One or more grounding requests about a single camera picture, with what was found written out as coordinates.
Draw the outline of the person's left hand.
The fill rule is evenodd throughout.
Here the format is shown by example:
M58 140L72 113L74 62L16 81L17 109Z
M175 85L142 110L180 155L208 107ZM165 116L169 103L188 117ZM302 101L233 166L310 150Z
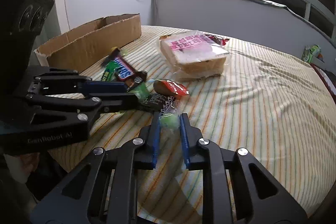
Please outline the person's left hand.
M36 170L39 162L39 153L29 153L21 156L10 156L4 154L9 173L12 178L25 184L29 175Z

